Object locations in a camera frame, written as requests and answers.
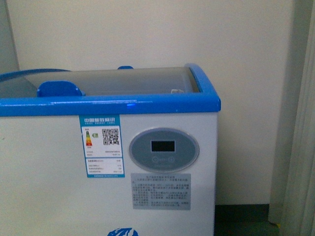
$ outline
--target instruction sticker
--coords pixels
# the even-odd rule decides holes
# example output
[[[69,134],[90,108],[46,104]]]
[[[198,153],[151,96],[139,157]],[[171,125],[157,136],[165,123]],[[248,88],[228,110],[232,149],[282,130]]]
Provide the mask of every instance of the instruction sticker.
[[[125,177],[119,115],[79,118],[88,177]]]
[[[190,210],[190,174],[131,174],[133,209]]]

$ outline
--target white freezer body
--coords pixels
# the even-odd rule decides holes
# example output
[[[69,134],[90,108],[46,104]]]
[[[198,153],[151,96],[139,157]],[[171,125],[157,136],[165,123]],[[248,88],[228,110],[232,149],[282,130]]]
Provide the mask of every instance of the white freezer body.
[[[125,177],[87,178],[78,116],[0,118],[0,235],[203,236],[214,229],[217,113],[120,115]],[[133,209],[131,173],[148,173],[129,156],[132,139],[168,127],[190,134],[199,157],[190,210]]]

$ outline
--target energy efficiency label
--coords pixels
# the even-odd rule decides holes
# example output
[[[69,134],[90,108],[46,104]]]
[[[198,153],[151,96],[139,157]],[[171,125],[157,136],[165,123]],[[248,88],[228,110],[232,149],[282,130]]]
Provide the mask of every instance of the energy efficiency label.
[[[125,177],[119,115],[80,116],[88,177]]]

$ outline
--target lcd screen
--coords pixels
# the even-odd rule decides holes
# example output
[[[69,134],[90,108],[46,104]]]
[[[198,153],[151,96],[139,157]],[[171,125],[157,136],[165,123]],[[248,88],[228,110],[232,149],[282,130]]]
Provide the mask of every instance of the lcd screen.
[[[151,141],[151,151],[175,151],[175,141]]]

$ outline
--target chest freezer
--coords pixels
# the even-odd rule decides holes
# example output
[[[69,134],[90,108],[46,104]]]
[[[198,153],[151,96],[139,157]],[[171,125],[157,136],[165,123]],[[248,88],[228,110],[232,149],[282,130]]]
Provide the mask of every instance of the chest freezer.
[[[0,235],[213,235],[220,109],[195,64],[0,75]]]

